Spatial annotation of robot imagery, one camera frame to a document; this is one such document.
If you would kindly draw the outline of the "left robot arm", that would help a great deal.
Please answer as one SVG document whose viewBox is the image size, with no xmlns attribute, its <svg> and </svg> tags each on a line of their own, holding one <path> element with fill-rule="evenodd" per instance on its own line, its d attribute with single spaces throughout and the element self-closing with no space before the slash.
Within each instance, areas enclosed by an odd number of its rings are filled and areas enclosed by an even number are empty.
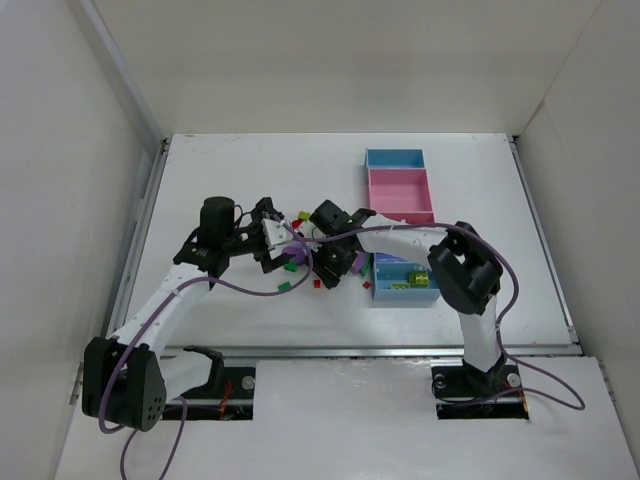
<svg viewBox="0 0 640 480">
<path fill-rule="evenodd" d="M 272 199 L 260 199 L 249 217 L 249 223 L 241 226 L 232 199 L 205 199 L 197 228 L 174 256 L 156 292 L 110 337 L 95 337 L 88 343 L 81 407 L 85 415 L 97 419 L 102 432 L 123 428 L 146 432 L 159 421 L 165 405 L 182 394 L 196 389 L 213 395 L 222 390 L 220 352 L 191 345 L 168 360 L 162 355 L 187 313 L 222 284 L 231 258 L 252 255 L 265 273 L 288 262 L 286 254 L 270 254 L 290 237 Z"/>
</svg>

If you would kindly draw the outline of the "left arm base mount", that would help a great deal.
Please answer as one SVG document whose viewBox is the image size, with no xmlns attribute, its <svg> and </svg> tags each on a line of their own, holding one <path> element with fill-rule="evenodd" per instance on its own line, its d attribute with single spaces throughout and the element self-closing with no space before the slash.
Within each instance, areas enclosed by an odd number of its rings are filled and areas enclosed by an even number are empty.
<svg viewBox="0 0 640 480">
<path fill-rule="evenodd" d="M 214 387 L 197 385 L 192 373 L 179 373 L 170 367 L 163 373 L 166 387 L 164 421 L 179 420 L 182 406 L 179 396 L 187 403 L 187 420 L 192 421 L 249 421 L 253 419 L 256 388 L 256 365 L 232 362 L 224 367 Z"/>
</svg>

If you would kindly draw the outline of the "blue and pink sorting tray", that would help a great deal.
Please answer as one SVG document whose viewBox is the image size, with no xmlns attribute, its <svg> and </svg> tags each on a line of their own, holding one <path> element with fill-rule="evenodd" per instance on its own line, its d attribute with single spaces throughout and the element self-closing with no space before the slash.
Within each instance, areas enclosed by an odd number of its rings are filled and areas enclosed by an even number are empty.
<svg viewBox="0 0 640 480">
<path fill-rule="evenodd" d="M 435 220 L 422 150 L 368 149 L 364 165 L 370 209 L 408 224 Z M 424 270 L 430 279 L 427 288 L 391 289 L 392 283 L 408 283 L 410 272 Z M 372 297 L 376 301 L 434 302 L 440 297 L 435 279 L 421 264 L 377 253 L 373 257 L 371 274 Z"/>
</svg>

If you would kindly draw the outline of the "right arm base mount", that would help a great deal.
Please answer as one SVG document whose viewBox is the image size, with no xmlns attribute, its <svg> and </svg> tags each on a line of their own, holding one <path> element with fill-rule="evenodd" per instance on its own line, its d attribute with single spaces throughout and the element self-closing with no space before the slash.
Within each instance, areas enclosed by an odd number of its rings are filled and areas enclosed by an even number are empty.
<svg viewBox="0 0 640 480">
<path fill-rule="evenodd" d="M 431 368 L 431 390 L 439 420 L 528 420 L 517 366 L 505 364 L 488 373 L 466 364 Z"/>
</svg>

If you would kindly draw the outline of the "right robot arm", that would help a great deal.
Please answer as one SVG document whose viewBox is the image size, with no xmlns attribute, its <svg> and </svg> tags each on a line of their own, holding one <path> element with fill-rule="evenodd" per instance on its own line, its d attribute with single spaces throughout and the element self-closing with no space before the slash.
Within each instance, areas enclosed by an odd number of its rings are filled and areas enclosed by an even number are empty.
<svg viewBox="0 0 640 480">
<path fill-rule="evenodd" d="M 353 214 L 324 201 L 310 216 L 313 272 L 336 287 L 359 253 L 385 254 L 426 267 L 441 297 L 459 316 L 463 368 L 469 382 L 498 383 L 506 363 L 496 333 L 496 301 L 503 267 L 471 225 L 411 225 L 361 208 Z"/>
</svg>

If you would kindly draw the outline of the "lime green lego brick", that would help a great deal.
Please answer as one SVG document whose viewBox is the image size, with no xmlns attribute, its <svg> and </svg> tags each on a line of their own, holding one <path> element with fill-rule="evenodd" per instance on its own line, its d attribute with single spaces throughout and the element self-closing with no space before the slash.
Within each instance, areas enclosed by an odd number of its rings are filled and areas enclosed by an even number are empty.
<svg viewBox="0 0 640 480">
<path fill-rule="evenodd" d="M 392 283 L 391 284 L 391 289 L 392 290 L 408 290 L 410 288 L 411 288 L 411 286 L 410 286 L 409 283 L 397 282 L 397 283 Z"/>
</svg>

